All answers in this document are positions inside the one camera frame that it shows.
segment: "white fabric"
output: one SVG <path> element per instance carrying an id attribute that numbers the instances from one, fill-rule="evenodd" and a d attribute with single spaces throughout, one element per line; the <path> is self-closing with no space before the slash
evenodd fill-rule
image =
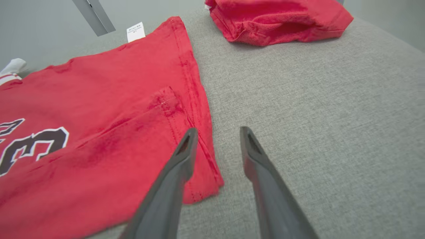
<path id="1" fill-rule="evenodd" d="M 26 66 L 26 61 L 16 58 L 9 62 L 9 64 L 0 71 L 0 85 L 10 80 L 22 80 L 18 73 Z"/>

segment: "folded red shirt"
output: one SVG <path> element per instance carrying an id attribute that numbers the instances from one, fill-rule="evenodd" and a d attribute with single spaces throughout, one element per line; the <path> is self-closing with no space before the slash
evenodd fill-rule
<path id="1" fill-rule="evenodd" d="M 353 17 L 335 0 L 206 0 L 230 42 L 266 46 L 340 37 Z"/>
<path id="2" fill-rule="evenodd" d="M 183 22 L 0 85 L 1 238 L 81 238 L 128 220 L 185 131 L 184 203 L 218 193 L 211 117 Z"/>

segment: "white tag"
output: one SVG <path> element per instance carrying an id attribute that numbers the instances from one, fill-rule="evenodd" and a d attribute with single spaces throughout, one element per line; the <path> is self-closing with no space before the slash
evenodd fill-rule
<path id="1" fill-rule="evenodd" d="M 145 35 L 145 29 L 143 28 L 143 23 L 140 22 L 139 24 L 136 24 L 130 28 L 127 28 L 127 40 L 128 42 L 132 42 L 134 40 L 144 38 Z"/>

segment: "red shirt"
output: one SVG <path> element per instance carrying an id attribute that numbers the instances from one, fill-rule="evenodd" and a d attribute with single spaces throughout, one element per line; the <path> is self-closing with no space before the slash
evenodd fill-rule
<path id="1" fill-rule="evenodd" d="M 206 0 L 230 42 L 266 46 L 340 37 L 353 20 L 336 0 Z"/>
<path id="2" fill-rule="evenodd" d="M 1 238 L 80 238 L 128 220 L 190 127 L 184 203 L 218 193 L 211 116 L 183 22 L 0 85 Z"/>

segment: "gray upholstery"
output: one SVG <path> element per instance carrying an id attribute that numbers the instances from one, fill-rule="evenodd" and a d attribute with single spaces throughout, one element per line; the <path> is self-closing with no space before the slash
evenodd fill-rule
<path id="1" fill-rule="evenodd" d="M 210 104 L 225 186 L 218 196 L 183 207 L 179 238 L 259 238 L 242 169 L 243 125 L 320 238 L 424 238 L 422 52 L 359 19 L 340 39 L 267 47 L 228 43 L 204 11 L 182 19 Z M 29 66 L 125 42 L 125 32 L 116 31 Z M 117 238 L 122 228 L 93 238 Z"/>

